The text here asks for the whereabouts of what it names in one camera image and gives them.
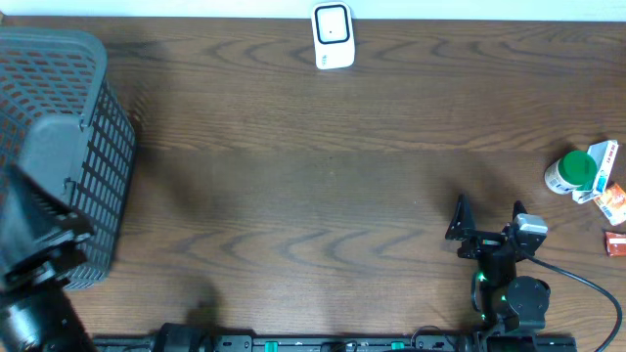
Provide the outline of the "green lid jar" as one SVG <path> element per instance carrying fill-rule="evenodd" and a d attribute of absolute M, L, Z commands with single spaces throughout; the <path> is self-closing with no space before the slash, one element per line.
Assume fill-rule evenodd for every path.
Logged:
<path fill-rule="evenodd" d="M 544 173 L 546 186 L 559 195 L 570 194 L 590 181 L 598 172 L 595 160 L 586 152 L 573 151 L 550 165 Z"/>

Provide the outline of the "orange snack packet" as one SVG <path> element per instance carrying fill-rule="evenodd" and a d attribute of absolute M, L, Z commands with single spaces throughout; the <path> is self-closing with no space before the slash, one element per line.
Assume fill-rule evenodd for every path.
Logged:
<path fill-rule="evenodd" d="M 617 226 L 625 222 L 626 195 L 625 191 L 617 183 L 607 187 L 600 196 L 594 199 L 594 203 L 611 226 Z"/>

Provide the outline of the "white green medicine box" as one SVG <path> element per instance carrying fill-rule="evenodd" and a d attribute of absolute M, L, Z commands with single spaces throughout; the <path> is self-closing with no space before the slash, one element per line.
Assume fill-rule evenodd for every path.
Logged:
<path fill-rule="evenodd" d="M 598 171 L 592 181 L 572 192 L 572 199 L 576 203 L 588 202 L 604 193 L 618 149 L 616 140 L 606 140 L 588 148 L 587 154 L 595 161 Z"/>

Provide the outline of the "red chocolate bar wrapper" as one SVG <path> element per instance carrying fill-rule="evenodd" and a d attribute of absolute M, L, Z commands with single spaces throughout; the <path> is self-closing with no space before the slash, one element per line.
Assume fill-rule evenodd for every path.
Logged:
<path fill-rule="evenodd" d="M 606 231 L 604 233 L 605 249 L 609 257 L 626 256 L 626 235 Z"/>

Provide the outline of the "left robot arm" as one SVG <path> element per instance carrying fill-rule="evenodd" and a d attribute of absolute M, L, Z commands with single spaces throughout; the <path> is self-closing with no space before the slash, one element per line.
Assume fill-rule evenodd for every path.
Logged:
<path fill-rule="evenodd" d="M 94 351 L 69 298 L 66 273 L 87 261 L 94 233 L 79 210 L 15 164 L 1 217 L 1 341 L 8 351 Z"/>

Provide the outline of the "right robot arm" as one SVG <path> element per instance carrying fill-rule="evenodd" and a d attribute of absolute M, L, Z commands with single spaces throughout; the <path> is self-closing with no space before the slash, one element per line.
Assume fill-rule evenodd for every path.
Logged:
<path fill-rule="evenodd" d="M 547 237 L 543 218 L 514 204 L 513 220 L 499 232 L 479 230 L 469 200 L 460 195 L 445 239 L 459 241 L 457 255 L 475 260 L 471 301 L 483 316 L 481 337 L 531 334 L 545 327 L 550 287 L 543 281 L 517 273 L 518 262 L 533 255 Z"/>

